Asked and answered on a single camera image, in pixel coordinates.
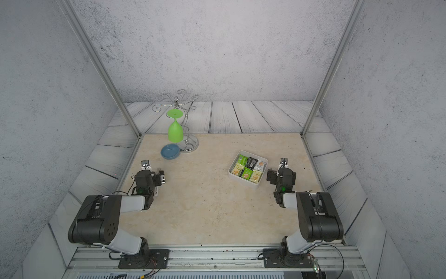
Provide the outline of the white cookie packet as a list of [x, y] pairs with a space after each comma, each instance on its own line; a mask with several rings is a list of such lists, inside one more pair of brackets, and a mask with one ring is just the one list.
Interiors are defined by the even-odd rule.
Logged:
[[263, 173], [265, 166], [266, 166], [266, 163], [264, 161], [258, 160], [256, 165], [254, 166], [253, 170]]

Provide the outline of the beige cookie packet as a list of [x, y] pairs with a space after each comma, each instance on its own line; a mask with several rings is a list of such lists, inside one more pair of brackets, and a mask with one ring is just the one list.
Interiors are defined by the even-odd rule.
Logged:
[[251, 174], [249, 181], [258, 184], [260, 182], [261, 176], [262, 172], [254, 170], [253, 173]]

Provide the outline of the white plastic storage box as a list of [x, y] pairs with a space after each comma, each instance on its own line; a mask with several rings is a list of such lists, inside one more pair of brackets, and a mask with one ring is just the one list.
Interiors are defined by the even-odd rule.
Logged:
[[244, 186], [259, 188], [261, 180], [266, 177], [268, 160], [247, 151], [239, 151], [234, 157], [227, 173], [230, 179]]

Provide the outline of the black cookie packet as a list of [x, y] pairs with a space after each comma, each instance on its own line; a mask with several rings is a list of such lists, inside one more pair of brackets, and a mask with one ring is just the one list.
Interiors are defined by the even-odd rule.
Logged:
[[257, 162], [258, 162], [257, 159], [249, 157], [247, 162], [246, 162], [245, 168], [250, 169], [250, 170], [254, 170], [255, 166], [257, 165]]

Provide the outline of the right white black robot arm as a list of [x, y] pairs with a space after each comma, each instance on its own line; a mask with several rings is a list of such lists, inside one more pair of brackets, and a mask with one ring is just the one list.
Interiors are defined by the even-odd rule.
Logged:
[[296, 192], [293, 187], [297, 173], [288, 167], [288, 159], [281, 158], [277, 170], [269, 169], [267, 181], [275, 186], [276, 203], [285, 209], [294, 209], [298, 214], [298, 231], [282, 239], [281, 257], [298, 255], [312, 247], [340, 240], [344, 228], [340, 216], [328, 192]]

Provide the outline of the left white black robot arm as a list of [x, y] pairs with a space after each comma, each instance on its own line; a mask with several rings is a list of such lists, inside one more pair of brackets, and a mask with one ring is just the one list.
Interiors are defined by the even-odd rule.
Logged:
[[68, 230], [69, 242], [101, 246], [123, 256], [147, 255], [147, 240], [121, 229], [120, 215], [148, 210], [159, 187], [166, 183], [166, 175], [161, 169], [153, 171], [146, 160], [133, 181], [132, 192], [126, 195], [88, 195]]

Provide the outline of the tall green cookie packet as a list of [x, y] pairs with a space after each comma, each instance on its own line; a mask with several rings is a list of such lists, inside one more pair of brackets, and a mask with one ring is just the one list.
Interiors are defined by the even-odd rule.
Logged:
[[250, 168], [246, 168], [246, 167], [245, 167], [245, 168], [243, 169], [243, 171], [241, 172], [240, 177], [243, 178], [243, 179], [245, 179], [245, 180], [250, 180], [252, 174], [253, 174], [252, 169], [250, 169]]

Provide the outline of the blue ceramic bowl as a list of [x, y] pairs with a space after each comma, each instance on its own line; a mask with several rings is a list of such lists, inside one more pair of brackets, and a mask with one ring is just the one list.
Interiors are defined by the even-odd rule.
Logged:
[[180, 153], [181, 150], [177, 144], [167, 144], [160, 151], [161, 157], [166, 160], [176, 159]]

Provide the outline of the yellow cookie packet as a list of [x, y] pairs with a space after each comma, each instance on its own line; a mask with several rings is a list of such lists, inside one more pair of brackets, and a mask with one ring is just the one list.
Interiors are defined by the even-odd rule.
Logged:
[[243, 174], [244, 168], [245, 167], [240, 163], [236, 163], [231, 171], [231, 174], [240, 177]]

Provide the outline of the green plastic wine glass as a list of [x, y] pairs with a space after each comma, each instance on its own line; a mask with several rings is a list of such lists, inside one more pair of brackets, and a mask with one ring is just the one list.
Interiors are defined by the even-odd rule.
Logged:
[[182, 126], [177, 120], [183, 116], [183, 112], [180, 109], [172, 109], [166, 115], [173, 120], [168, 128], [168, 140], [175, 144], [180, 143], [183, 140], [184, 133]]

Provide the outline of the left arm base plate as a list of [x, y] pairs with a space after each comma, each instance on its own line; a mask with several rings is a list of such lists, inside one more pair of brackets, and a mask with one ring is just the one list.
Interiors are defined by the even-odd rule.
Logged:
[[166, 269], [169, 249], [142, 250], [136, 255], [123, 255], [119, 261], [119, 269]]

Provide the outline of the aluminium front rail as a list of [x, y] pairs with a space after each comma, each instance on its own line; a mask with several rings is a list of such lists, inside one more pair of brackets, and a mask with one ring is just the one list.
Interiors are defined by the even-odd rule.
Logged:
[[122, 269], [117, 255], [101, 248], [76, 250], [65, 279], [368, 279], [355, 246], [320, 245], [308, 256], [278, 258], [278, 246], [154, 245], [147, 267]]

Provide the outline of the right aluminium frame post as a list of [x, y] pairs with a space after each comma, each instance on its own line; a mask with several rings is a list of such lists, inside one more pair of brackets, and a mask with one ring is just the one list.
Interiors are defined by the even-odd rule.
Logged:
[[309, 112], [308, 118], [303, 127], [303, 131], [301, 132], [302, 139], [305, 139], [306, 135], [310, 132], [310, 128], [316, 118], [317, 111], [321, 107], [326, 94], [328, 93], [328, 89], [330, 84], [336, 74], [336, 71], [341, 63], [342, 57], [348, 47], [348, 44], [353, 36], [354, 29], [357, 25], [357, 22], [360, 19], [361, 13], [364, 10], [366, 1], [365, 0], [357, 0], [354, 3], [353, 10], [350, 14], [350, 17], [347, 21], [345, 29], [341, 35], [340, 41], [332, 58], [332, 61], [328, 67], [328, 70], [325, 74], [323, 82], [319, 88], [319, 91], [315, 97], [312, 108]]

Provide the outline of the aluminium frame post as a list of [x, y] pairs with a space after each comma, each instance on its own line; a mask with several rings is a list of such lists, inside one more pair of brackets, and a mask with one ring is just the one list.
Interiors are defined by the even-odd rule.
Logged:
[[319, 88], [319, 91], [315, 97], [312, 108], [309, 112], [308, 118], [303, 127], [303, 131], [301, 132], [302, 139], [305, 139], [306, 135], [310, 132], [310, 128], [316, 118], [317, 111], [321, 107], [326, 94], [328, 93], [328, 89], [330, 84], [336, 74], [336, 71], [341, 63], [342, 57], [348, 47], [348, 44], [353, 36], [354, 29], [357, 25], [357, 22], [360, 19], [361, 13], [364, 10], [366, 1], [365, 0], [357, 0], [354, 3], [353, 10], [350, 14], [350, 17], [347, 21], [345, 29], [341, 35], [340, 41], [332, 58], [332, 61], [328, 67], [328, 70], [325, 74], [323, 82]]
[[127, 107], [125, 106], [120, 94], [118, 93], [118, 90], [116, 86], [114, 85], [108, 71], [104, 67], [104, 64], [101, 61], [101, 58], [99, 57], [93, 43], [91, 42], [87, 32], [85, 31], [84, 27], [82, 26], [81, 21], [79, 20], [79, 17], [77, 16], [72, 4], [68, 0], [59, 0], [57, 1], [60, 9], [64, 13], [69, 25], [71, 26], [72, 30], [74, 31], [76, 37], [80, 41], [82, 47], [87, 52], [90, 61], [92, 62], [95, 70], [99, 74], [101, 80], [103, 81], [104, 85], [107, 88], [107, 91], [111, 95], [112, 99], [114, 100], [115, 104], [117, 105], [119, 111], [122, 113], [124, 119], [130, 126], [132, 132], [135, 134], [135, 136], [140, 139], [142, 137], [142, 133], [140, 132], [139, 128], [135, 124], [133, 117], [131, 116], [130, 112], [128, 111]]

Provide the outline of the left aluminium frame post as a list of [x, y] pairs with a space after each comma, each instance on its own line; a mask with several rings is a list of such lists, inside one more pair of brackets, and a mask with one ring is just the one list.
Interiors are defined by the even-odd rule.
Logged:
[[125, 106], [120, 94], [118, 93], [118, 90], [116, 86], [114, 85], [108, 71], [104, 67], [104, 64], [101, 61], [101, 58], [99, 57], [93, 43], [91, 42], [87, 32], [85, 31], [84, 27], [82, 26], [81, 21], [79, 20], [79, 17], [77, 16], [72, 4], [68, 0], [59, 0], [57, 1], [60, 9], [64, 13], [69, 25], [71, 26], [72, 30], [74, 31], [76, 37], [80, 41], [82, 47], [87, 52], [90, 61], [92, 62], [95, 70], [99, 74], [101, 80], [103, 81], [104, 85], [107, 88], [107, 91], [111, 95], [112, 99], [114, 100], [115, 104], [117, 105], [119, 111], [122, 113], [124, 119], [130, 126], [132, 132], [135, 134], [135, 136], [140, 139], [142, 137], [142, 133], [140, 132], [139, 128], [135, 124], [133, 117], [131, 116], [130, 112], [128, 111], [127, 107]]

